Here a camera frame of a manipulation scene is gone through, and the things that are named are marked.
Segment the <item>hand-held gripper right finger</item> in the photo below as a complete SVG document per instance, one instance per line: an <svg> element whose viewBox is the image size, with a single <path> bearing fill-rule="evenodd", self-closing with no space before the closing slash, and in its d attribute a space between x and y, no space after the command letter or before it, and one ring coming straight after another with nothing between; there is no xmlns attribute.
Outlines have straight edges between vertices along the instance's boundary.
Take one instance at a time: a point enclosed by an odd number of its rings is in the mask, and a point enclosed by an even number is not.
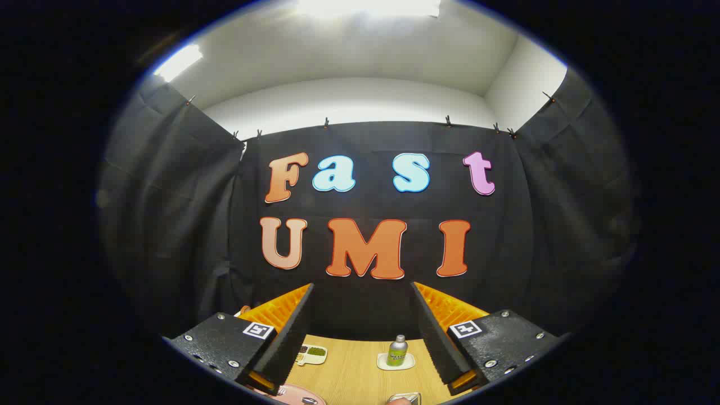
<svg viewBox="0 0 720 405"><path fill-rule="evenodd" d="M419 282L411 290L421 338L450 395L506 380L565 341L514 310L488 313Z"/></svg>

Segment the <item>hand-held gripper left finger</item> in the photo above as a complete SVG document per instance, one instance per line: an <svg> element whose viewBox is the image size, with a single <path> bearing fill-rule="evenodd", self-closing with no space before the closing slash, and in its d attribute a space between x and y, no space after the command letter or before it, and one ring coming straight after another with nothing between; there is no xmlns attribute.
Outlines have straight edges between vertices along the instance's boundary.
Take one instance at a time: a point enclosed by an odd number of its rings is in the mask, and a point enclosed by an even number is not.
<svg viewBox="0 0 720 405"><path fill-rule="evenodd" d="M308 333L313 290L308 283L237 316L218 312L165 342L221 379L277 395Z"/></svg>

